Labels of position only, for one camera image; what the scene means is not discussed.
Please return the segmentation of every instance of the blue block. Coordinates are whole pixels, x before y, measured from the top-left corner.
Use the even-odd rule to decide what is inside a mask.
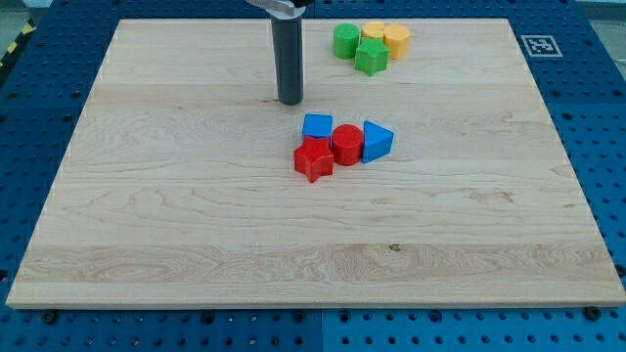
[[[302,126],[302,138],[331,138],[333,134],[333,117],[317,113],[307,113]]]
[[[363,133],[365,135],[363,157],[361,158],[363,163],[368,163],[391,152],[393,132],[373,122],[365,121],[363,122]]]

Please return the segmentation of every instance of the wooden board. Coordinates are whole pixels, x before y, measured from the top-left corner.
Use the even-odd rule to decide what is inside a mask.
[[[399,22],[410,52],[371,78],[331,54],[337,22],[305,22],[286,107],[268,21],[122,21],[8,304],[624,303],[508,22]],[[311,185],[305,112],[387,126],[392,154]]]

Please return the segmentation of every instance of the plastic block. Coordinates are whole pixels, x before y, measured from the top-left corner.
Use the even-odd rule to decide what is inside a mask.
[[[382,44],[382,39],[362,38],[361,45],[356,49],[354,69],[364,71],[369,76],[386,70],[389,61],[389,48]]]
[[[311,183],[320,176],[333,175],[334,156],[328,138],[304,137],[302,145],[293,152],[295,171],[303,173]]]
[[[382,21],[368,22],[361,28],[361,35],[364,38],[382,38],[383,29],[384,22]]]
[[[365,141],[363,143],[363,163],[368,163],[391,152],[393,132],[374,122],[363,123]]]
[[[333,154],[339,165],[354,165],[363,152],[363,131],[355,125],[343,124],[333,131]]]
[[[409,50],[411,32],[404,24],[390,24],[384,28],[383,42],[389,48],[391,59],[400,59]]]
[[[307,113],[302,125],[302,137],[331,138],[333,117],[330,115]]]
[[[352,59],[359,46],[361,32],[356,24],[342,23],[335,27],[333,53],[340,59]]]

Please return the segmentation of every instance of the green block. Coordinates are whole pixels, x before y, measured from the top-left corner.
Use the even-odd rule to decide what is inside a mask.
[[[363,38],[356,49],[354,69],[364,71],[369,76],[387,69],[389,48],[382,43],[382,38]]]
[[[335,27],[333,53],[340,59],[352,59],[359,46],[359,27],[352,23],[342,23]]]

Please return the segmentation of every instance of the blue surface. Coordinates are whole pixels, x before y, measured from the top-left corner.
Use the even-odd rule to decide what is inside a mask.
[[[626,265],[626,83],[573,2],[319,0],[306,16],[507,18],[518,39],[554,36],[562,58],[522,52],[613,260]],[[55,1],[0,90],[2,301],[118,19],[261,17],[243,0]],[[1,305],[0,351],[626,350],[626,309],[601,312],[592,322],[582,309],[314,310],[297,323],[291,311],[236,311],[218,312],[211,324],[202,320],[203,312],[61,312],[46,325],[45,312]],[[276,313],[278,322],[272,319]]]
[[[333,117],[330,115],[307,113],[302,123],[302,137],[331,138]]]
[[[374,122],[363,122],[363,157],[361,161],[368,163],[391,152],[393,132],[378,126]]]

